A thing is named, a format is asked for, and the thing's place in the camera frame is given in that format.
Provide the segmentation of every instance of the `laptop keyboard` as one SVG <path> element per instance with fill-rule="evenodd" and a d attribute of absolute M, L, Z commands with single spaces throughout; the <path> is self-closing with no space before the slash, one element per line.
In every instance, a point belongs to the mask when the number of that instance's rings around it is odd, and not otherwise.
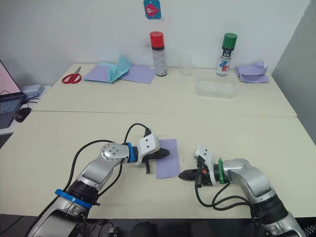
<path fill-rule="evenodd" d="M 1 101 L 0 113 L 14 112 L 15 108 L 19 105 L 20 101 L 21 100 Z"/>

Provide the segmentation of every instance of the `green cap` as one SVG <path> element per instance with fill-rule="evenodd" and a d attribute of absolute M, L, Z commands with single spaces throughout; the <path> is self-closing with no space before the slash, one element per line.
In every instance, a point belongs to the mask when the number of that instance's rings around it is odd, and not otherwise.
<path fill-rule="evenodd" d="M 234 49 L 237 40 L 237 35 L 233 33 L 226 33 L 224 35 L 223 48 Z"/>

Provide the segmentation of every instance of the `green ring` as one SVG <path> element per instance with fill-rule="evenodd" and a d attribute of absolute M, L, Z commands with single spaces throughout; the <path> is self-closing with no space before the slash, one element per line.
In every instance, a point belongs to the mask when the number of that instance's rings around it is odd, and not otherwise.
<path fill-rule="evenodd" d="M 218 160 L 218 170 L 219 170 L 219 182 L 221 184 L 225 184 L 222 158 L 219 158 L 219 160 Z"/>

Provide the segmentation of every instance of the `paper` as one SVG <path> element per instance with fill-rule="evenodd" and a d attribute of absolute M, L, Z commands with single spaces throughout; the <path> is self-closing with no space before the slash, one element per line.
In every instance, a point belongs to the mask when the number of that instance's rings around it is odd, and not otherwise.
<path fill-rule="evenodd" d="M 264 62 L 260 61 L 246 66 L 235 68 L 235 72 L 241 81 L 246 83 L 268 82 L 269 78 L 265 75 L 268 67 L 264 67 Z"/>
<path fill-rule="evenodd" d="M 110 66 L 98 64 L 87 75 L 85 75 L 83 80 L 109 83 L 108 68 L 110 68 Z"/>
<path fill-rule="evenodd" d="M 245 83 L 262 83 L 262 82 L 269 82 L 269 78 L 263 75 L 240 75 L 240 80 Z"/>
<path fill-rule="evenodd" d="M 128 72 L 132 64 L 128 61 L 124 56 L 120 56 L 118 60 L 118 64 L 114 67 L 108 68 L 108 78 L 110 83 L 116 81 L 125 73 Z"/>
<path fill-rule="evenodd" d="M 112 83 L 121 78 L 124 80 L 150 84 L 155 77 L 155 70 L 148 66 L 131 65 L 121 56 L 117 65 L 111 63 L 99 63 L 83 80 Z"/>
<path fill-rule="evenodd" d="M 152 83 L 155 75 L 155 70 L 149 68 L 148 66 L 133 65 L 121 78 L 124 80 L 150 84 Z"/>
<path fill-rule="evenodd" d="M 160 147 L 168 149 L 170 155 L 156 160 L 156 178 L 172 178 L 180 174 L 178 146 L 176 139 L 159 140 Z"/>

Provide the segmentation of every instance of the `purple paper sheet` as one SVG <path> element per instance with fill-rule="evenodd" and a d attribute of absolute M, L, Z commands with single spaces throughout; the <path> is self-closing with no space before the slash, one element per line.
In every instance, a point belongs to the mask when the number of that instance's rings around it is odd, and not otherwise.
<path fill-rule="evenodd" d="M 150 84 L 152 83 L 152 80 L 154 79 L 154 77 L 155 77 L 154 69 L 151 69 L 148 66 L 133 65 L 129 69 L 129 71 L 120 78 L 124 80 Z"/>
<path fill-rule="evenodd" d="M 240 80 L 245 83 L 262 83 L 269 82 L 269 78 L 265 75 L 240 75 Z"/>
<path fill-rule="evenodd" d="M 99 81 L 109 83 L 108 68 L 110 66 L 96 65 L 83 80 Z"/>
<path fill-rule="evenodd" d="M 268 67 L 264 67 L 264 62 L 260 61 L 246 66 L 235 68 L 235 72 L 241 81 L 245 83 L 268 82 L 269 78 L 265 75 Z"/>
<path fill-rule="evenodd" d="M 159 140 L 160 147 L 168 149 L 170 155 L 156 160 L 156 178 L 172 178 L 180 174 L 177 139 Z"/>

